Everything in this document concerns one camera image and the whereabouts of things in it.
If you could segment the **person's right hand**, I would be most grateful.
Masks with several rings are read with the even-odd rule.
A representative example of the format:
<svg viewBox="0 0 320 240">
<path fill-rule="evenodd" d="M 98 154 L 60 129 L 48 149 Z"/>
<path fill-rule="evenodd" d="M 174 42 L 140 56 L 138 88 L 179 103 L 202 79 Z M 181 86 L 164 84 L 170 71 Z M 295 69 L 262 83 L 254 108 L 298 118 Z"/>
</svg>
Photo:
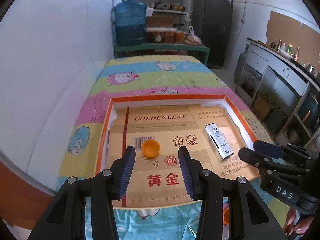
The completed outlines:
<svg viewBox="0 0 320 240">
<path fill-rule="evenodd" d="M 286 222 L 283 231 L 286 237 L 292 236 L 294 233 L 298 236 L 307 232 L 308 228 L 314 220 L 314 214 L 299 214 L 294 208 L 290 208 L 286 215 Z"/>
</svg>

